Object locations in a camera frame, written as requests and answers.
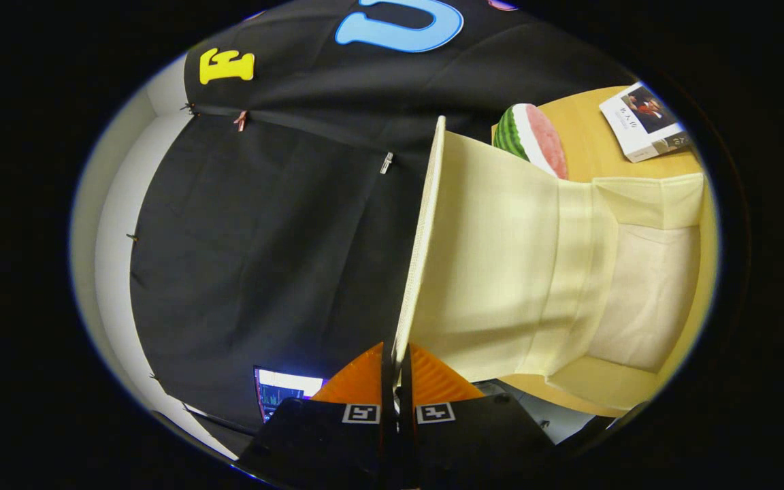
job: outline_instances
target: book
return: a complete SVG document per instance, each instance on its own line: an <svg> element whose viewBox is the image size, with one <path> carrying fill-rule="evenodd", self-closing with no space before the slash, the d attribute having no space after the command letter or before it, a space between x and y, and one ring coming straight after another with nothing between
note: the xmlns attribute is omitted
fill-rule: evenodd
<svg viewBox="0 0 784 490"><path fill-rule="evenodd" d="M673 112L642 82L610 97L600 104L600 109L632 163L691 143Z"/></svg>

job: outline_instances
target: watermelon slice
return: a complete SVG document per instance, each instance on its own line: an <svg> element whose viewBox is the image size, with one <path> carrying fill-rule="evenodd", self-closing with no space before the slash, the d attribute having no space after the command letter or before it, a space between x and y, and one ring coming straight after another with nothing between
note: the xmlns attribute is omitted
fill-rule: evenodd
<svg viewBox="0 0 784 490"><path fill-rule="evenodd" d="M517 103L504 111L492 146L532 162L550 176L567 180L567 162L558 132L546 114L531 103Z"/></svg>

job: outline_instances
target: black cloth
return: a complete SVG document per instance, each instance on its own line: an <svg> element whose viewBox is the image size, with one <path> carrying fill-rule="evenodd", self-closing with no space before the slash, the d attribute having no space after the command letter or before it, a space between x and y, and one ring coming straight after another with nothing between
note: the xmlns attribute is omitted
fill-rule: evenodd
<svg viewBox="0 0 784 490"><path fill-rule="evenodd" d="M137 332L171 396L258 430L254 366L330 378L394 335L439 115L488 143L514 103L634 81L525 12L445 3L463 30L429 52L337 44L351 12L430 21L351 0L287 3L190 50L186 93L201 115L150 183L131 258ZM253 80L200 84L211 48L255 54Z"/></svg>

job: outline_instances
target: wooden table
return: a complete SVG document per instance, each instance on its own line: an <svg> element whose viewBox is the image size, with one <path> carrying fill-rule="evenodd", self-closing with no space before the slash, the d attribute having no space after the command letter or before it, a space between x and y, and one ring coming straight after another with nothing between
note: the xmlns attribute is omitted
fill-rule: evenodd
<svg viewBox="0 0 784 490"><path fill-rule="evenodd" d="M624 86L592 90L539 106L558 131L566 156L568 179L575 182L591 182L595 177L663 179L702 172L690 148L665 153L640 163L632 163L625 158L613 130L598 108L601 102L623 89ZM526 393L578 412L603 417L621 417L626 413L626 410L598 406L550 387L545 378L538 374L513 374L499 379Z"/></svg>

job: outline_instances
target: computer monitor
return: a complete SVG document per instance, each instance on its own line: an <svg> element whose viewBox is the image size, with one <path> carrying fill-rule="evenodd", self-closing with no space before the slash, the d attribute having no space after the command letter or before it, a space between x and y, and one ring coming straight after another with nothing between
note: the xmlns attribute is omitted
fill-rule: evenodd
<svg viewBox="0 0 784 490"><path fill-rule="evenodd" d="M268 422L274 415L274 410L289 397L298 397L308 400L328 381L322 378L311 378L310 376L299 376L274 372L259 368L253 369L256 378L256 397L259 400L259 412L262 422Z"/></svg>

